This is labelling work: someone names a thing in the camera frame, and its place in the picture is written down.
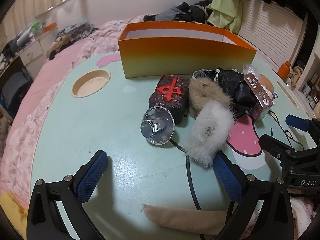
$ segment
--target round table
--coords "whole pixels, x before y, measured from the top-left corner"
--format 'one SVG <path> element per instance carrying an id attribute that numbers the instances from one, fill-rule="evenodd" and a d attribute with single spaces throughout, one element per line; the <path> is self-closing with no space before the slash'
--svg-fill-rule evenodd
<path id="1" fill-rule="evenodd" d="M 229 198 L 213 169 L 186 161 L 185 154 L 170 142 L 155 146 L 141 135 L 141 119 L 160 77 L 125 79 L 121 61 L 114 60 L 117 55 L 119 52 L 89 58 L 66 77 L 39 136 L 31 185 L 33 187 L 37 179 L 47 183 L 60 181 L 86 164 L 97 150 L 103 150 L 109 156 L 108 167 L 83 207 L 106 239 L 199 239 L 198 234 L 164 228 L 148 221 L 142 205 L 195 209 L 188 169 L 202 210 L 226 210 Z M 257 136 L 272 134 L 289 144 L 284 134 L 284 130 L 289 130 L 305 149 L 316 145 L 307 133 L 286 125 L 284 120 L 288 114 L 301 118 L 307 118 L 307 115 L 301 106 L 296 109 L 279 88 L 276 81 L 282 82 L 281 79 L 261 60 L 255 58 L 252 64 L 270 79 L 278 93 L 271 109 L 275 115 L 267 114 L 254 124 L 244 115 L 241 123 L 237 123 L 237 129 L 229 134 L 229 144 L 223 151 L 245 174 L 274 181 L 281 176 L 280 162 L 257 150 Z M 91 96 L 73 97 L 74 82 L 98 68 L 111 73 L 108 84 Z M 194 119 L 188 116 L 176 126 L 173 139 L 182 147 L 193 123 Z M 247 149 L 241 143 L 242 138 L 249 140 Z M 296 150 L 302 149 L 294 141 L 290 142 Z M 70 235 L 79 239 L 63 205 L 58 203 L 58 206 Z"/>

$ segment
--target pink heart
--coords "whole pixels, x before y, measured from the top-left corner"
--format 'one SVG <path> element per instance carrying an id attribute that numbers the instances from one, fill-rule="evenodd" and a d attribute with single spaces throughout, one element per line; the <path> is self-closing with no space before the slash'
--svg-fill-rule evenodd
<path id="1" fill-rule="evenodd" d="M 111 62 L 116 62 L 119 60 L 121 60 L 121 57 L 119 54 L 112 54 L 112 55 L 104 56 L 97 62 L 97 67 L 102 68 Z"/>

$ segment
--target white drawer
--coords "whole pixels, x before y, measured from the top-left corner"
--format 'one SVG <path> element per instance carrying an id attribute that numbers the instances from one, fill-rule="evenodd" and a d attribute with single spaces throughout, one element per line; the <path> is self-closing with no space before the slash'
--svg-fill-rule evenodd
<path id="1" fill-rule="evenodd" d="M 46 59 L 47 59 L 46 55 L 42 54 L 41 56 L 35 58 L 31 62 L 29 62 L 29 64 L 26 65 L 26 69 L 30 73 L 33 80 L 36 79 Z"/>
<path id="2" fill-rule="evenodd" d="M 39 41 L 36 41 L 29 46 L 20 54 L 21 61 L 24 65 L 27 65 L 31 60 L 40 56 L 43 53 Z"/>

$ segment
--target orange bottle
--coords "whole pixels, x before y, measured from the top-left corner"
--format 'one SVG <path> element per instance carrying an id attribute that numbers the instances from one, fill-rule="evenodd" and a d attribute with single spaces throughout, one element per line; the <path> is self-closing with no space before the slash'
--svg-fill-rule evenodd
<path id="1" fill-rule="evenodd" d="M 286 61 L 285 63 L 283 63 L 281 65 L 281 67 L 279 68 L 277 74 L 279 77 L 281 77 L 283 80 L 286 80 L 288 78 L 288 75 L 290 73 L 290 62 Z"/>

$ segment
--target gradient box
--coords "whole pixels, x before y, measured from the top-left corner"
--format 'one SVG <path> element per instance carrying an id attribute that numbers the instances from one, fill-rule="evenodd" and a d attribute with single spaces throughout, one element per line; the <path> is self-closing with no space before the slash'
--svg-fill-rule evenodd
<path id="1" fill-rule="evenodd" d="M 230 31 L 187 22 L 130 23 L 118 39 L 126 78 L 237 69 L 256 50 Z"/>

